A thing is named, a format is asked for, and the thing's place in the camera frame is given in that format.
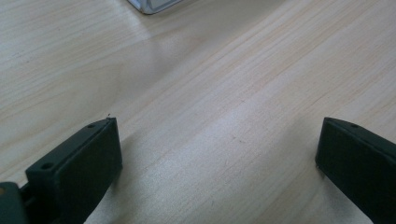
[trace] light wooden surface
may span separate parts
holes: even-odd
[[[314,157],[326,116],[396,142],[396,1],[1,0],[0,74],[1,181],[118,119],[87,223],[370,223]]]

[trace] dark green plastic part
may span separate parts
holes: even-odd
[[[7,202],[2,198],[6,194],[0,196],[0,218],[27,217],[32,224],[83,223],[121,168],[117,121],[99,120],[30,166],[28,184],[22,189],[12,185],[13,191],[6,191],[12,192]],[[4,210],[10,204],[15,209]]]
[[[20,189],[15,183],[0,183],[0,223],[28,224]]]
[[[325,118],[318,168],[374,223],[396,223],[396,145],[340,119]]]

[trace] wooden table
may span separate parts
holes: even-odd
[[[396,141],[396,1],[2,0],[0,179],[116,117],[87,223],[371,223],[316,168],[324,117]]]

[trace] white object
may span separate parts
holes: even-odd
[[[128,0],[139,11],[145,14],[154,14],[180,2],[181,0]]]

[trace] screw hole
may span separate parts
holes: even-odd
[[[51,168],[52,166],[53,166],[53,163],[48,162],[48,163],[45,163],[44,165],[42,165],[42,166],[41,166],[41,169],[43,169],[43,170],[48,170],[48,169]]]

